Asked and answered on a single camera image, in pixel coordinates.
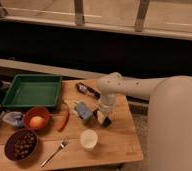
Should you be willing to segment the cream gripper fingers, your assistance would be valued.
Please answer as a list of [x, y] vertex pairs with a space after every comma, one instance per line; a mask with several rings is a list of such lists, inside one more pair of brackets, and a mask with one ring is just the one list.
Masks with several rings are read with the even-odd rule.
[[101, 125], [108, 125], [110, 123], [110, 120], [107, 116], [105, 116], [102, 112], [97, 111], [97, 120]]

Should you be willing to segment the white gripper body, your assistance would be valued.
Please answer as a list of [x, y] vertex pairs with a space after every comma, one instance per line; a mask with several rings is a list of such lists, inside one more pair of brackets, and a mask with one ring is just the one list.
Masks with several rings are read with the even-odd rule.
[[110, 116], [113, 112], [115, 99], [115, 94], [102, 94], [99, 99], [99, 110], [106, 116]]

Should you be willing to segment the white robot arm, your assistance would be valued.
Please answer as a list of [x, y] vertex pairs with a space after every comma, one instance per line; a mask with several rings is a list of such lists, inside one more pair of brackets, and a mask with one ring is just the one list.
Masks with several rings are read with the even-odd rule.
[[192, 76], [125, 79], [114, 72], [97, 87], [105, 111], [118, 94], [149, 102], [148, 171], [192, 171]]

